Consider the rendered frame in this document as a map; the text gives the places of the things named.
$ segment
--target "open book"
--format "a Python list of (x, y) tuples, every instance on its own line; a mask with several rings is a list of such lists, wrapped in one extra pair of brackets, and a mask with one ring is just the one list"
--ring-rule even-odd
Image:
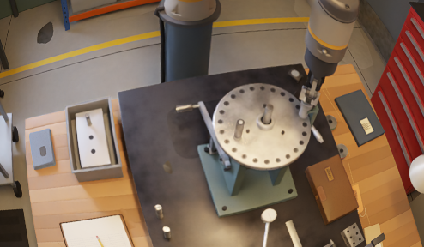
[(68, 247), (134, 246), (122, 215), (61, 223), (61, 230)]

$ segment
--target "caster wheel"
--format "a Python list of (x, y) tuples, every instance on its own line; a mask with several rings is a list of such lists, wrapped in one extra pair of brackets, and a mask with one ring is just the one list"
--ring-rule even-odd
[(23, 191), (21, 190), (21, 185), (18, 181), (15, 181), (14, 194), (17, 198), (21, 198), (23, 196)]
[(4, 97), (4, 91), (0, 89), (0, 98)]
[(18, 129), (14, 126), (12, 129), (12, 142), (17, 143), (20, 140), (20, 137), (18, 137)]

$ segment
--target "drawer handle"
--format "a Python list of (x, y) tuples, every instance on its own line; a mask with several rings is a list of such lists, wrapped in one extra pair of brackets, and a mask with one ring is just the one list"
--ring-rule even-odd
[(416, 41), (414, 40), (414, 37), (412, 37), (412, 35), (410, 34), (409, 31), (406, 31), (406, 35), (408, 35), (408, 38), (410, 39), (410, 42), (412, 42), (412, 45), (414, 45), (414, 48), (416, 49), (416, 51), (418, 52), (418, 54), (420, 54), (420, 57), (422, 59), (422, 62), (424, 63), (424, 54), (422, 54), (422, 50), (420, 49), (420, 47), (418, 46), (418, 44), (416, 44)]
[(387, 72), (387, 77), (389, 78), (389, 81), (391, 81), (392, 87), (395, 90), (395, 93), (397, 93), (398, 100), (400, 100), (401, 105), (403, 106), (404, 113), (406, 113), (406, 116), (408, 116), (408, 120), (410, 122), (410, 126), (412, 127), (412, 130), (414, 130), (416, 140), (418, 141), (418, 144), (420, 145), (421, 151), (424, 154), (424, 142), (421, 139), (420, 133), (418, 131), (418, 128), (416, 127), (415, 120), (412, 118), (412, 115), (410, 115), (410, 109), (408, 105), (406, 104), (406, 101), (404, 101), (403, 95), (400, 92), (400, 89), (398, 88), (397, 84), (395, 83), (395, 80), (392, 78), (392, 75), (390, 72)]
[(414, 58), (412, 56), (410, 56), (410, 52), (408, 50), (408, 48), (406, 47), (406, 45), (404, 45), (404, 43), (400, 44), (401, 48), (404, 51), (404, 54), (406, 54), (406, 56), (408, 57), (410, 63), (412, 64), (412, 66), (414, 66), (414, 69), (416, 71), (416, 74), (418, 75), (418, 77), (420, 77), (422, 86), (424, 87), (424, 76), (422, 76), (422, 73), (420, 71), (420, 69), (418, 69), (418, 66), (416, 65), (416, 62), (414, 60)]
[(381, 103), (383, 103), (383, 107), (386, 110), (387, 117), (389, 117), (389, 121), (391, 121), (392, 128), (394, 129), (395, 136), (397, 136), (398, 143), (401, 146), (404, 158), (406, 159), (406, 163), (408, 163), (408, 166), (410, 167), (410, 155), (408, 153), (406, 145), (404, 145), (404, 139), (401, 137), (400, 130), (398, 129), (397, 123), (395, 123), (394, 117), (392, 116), (391, 109), (387, 105), (386, 99), (385, 99), (385, 96), (383, 95), (383, 93), (381, 91), (379, 91), (378, 94), (379, 94)]
[(422, 104), (422, 101), (420, 100), (420, 97), (418, 96), (418, 93), (416, 92), (415, 86), (412, 84), (412, 81), (410, 81), (410, 79), (409, 79), (409, 77), (406, 73), (406, 70), (404, 70), (403, 65), (398, 60), (398, 57), (395, 57), (394, 60), (395, 60), (395, 63), (397, 64), (398, 68), (400, 69), (401, 73), (403, 74), (404, 80), (407, 82), (409, 89), (410, 89), (410, 92), (412, 92), (412, 94), (414, 95), (416, 104), (420, 107), (422, 116), (424, 117), (424, 105)]
[(416, 22), (414, 18), (410, 18), (410, 21), (412, 22), (412, 24), (414, 24), (416, 30), (418, 31), (418, 33), (420, 33), (422, 39), (424, 39), (424, 31), (422, 31), (422, 28), (420, 27), (418, 22)]

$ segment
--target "orange beam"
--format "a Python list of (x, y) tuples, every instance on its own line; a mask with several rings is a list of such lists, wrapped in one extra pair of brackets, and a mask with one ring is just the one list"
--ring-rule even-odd
[(113, 5), (105, 6), (98, 9), (92, 9), (84, 13), (80, 13), (77, 15), (69, 16), (69, 22), (73, 21), (79, 21), (83, 19), (87, 19), (93, 16), (102, 15), (105, 13), (113, 12), (120, 9), (127, 9), (138, 5), (143, 5), (146, 3), (155, 3), (159, 2), (160, 0), (131, 0), (128, 2), (122, 2), (122, 3), (115, 3)]

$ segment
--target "metal cart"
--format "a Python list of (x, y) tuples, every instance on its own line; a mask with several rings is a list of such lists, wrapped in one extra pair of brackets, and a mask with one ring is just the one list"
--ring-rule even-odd
[(22, 197), (21, 185), (14, 180), (12, 142), (18, 142), (18, 129), (12, 124), (12, 113), (6, 113), (0, 102), (0, 185), (11, 185), (16, 197)]

